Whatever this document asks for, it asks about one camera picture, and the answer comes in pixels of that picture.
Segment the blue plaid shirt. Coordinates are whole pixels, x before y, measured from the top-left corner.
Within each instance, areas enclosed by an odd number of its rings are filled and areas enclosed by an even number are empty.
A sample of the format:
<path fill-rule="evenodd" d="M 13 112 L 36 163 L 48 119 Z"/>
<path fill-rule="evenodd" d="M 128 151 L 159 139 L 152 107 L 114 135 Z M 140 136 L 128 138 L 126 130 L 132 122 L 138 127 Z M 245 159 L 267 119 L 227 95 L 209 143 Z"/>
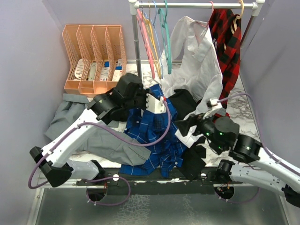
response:
<path fill-rule="evenodd" d="M 177 110 L 169 99 L 166 103 L 171 115 L 171 124 L 166 136 L 158 143 L 147 146 L 151 151 L 149 159 L 142 165 L 122 165 L 120 172 L 134 176 L 146 176 L 151 174 L 157 167 L 161 169 L 164 178 L 169 176 L 169 171 L 175 166 L 180 167 L 183 163 L 182 155 L 187 147 L 176 137 L 177 127 L 174 124 L 177 118 Z M 147 110 L 131 109 L 127 120 L 125 134 L 137 140 L 140 144 L 153 143 L 166 131 L 168 114 L 153 114 Z"/>

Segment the teal hanger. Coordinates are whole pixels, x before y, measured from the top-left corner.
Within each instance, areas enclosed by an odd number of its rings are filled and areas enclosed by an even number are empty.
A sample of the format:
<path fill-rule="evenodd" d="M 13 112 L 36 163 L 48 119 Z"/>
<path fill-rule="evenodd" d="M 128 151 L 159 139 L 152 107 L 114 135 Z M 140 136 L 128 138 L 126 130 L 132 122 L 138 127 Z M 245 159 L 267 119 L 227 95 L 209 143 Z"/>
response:
<path fill-rule="evenodd" d="M 164 4 L 165 4 L 165 9 L 160 8 L 158 10 L 158 14 L 160 20 L 160 28 L 162 32 L 162 39 L 164 44 L 165 59 L 167 62 L 167 72 L 170 75 L 172 73 L 172 54 L 171 54 L 171 45 L 170 45 L 170 38 L 169 38 L 169 29 L 167 23 L 168 6 L 166 0 L 164 0 Z"/>

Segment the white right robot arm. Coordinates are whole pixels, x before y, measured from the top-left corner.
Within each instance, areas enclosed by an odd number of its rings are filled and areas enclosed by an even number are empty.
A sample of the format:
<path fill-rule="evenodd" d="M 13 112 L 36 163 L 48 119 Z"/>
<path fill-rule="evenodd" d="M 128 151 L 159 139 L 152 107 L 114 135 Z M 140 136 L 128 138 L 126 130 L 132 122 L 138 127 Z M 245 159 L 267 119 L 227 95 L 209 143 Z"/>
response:
<path fill-rule="evenodd" d="M 187 136 L 195 127 L 194 135 L 203 135 L 217 153 L 229 152 L 233 161 L 222 160 L 215 172 L 220 183 L 243 182 L 283 196 L 293 206 L 300 205 L 300 169 L 278 157 L 256 139 L 240 134 L 239 124 L 228 117 L 215 121 L 204 114 L 191 114 L 186 120 L 175 122 L 180 133 Z"/>

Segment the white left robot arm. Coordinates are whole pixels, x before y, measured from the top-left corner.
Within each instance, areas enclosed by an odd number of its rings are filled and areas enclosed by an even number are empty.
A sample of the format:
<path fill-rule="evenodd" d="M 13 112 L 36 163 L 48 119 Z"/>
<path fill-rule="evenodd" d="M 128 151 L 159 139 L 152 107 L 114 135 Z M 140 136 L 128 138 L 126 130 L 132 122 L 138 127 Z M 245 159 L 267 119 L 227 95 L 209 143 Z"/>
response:
<path fill-rule="evenodd" d="M 81 147 L 102 158 L 123 165 L 142 165 L 150 157 L 150 150 L 125 133 L 108 127 L 112 121 L 125 122 L 130 109 L 146 108 L 149 89 L 131 73 L 122 76 L 109 91 L 96 95 L 82 114 L 48 145 L 33 147 L 30 155 L 36 168 L 55 188 L 69 179 L 86 179 L 93 185 L 103 181 L 104 169 L 96 160 L 79 162 L 70 156 Z"/>

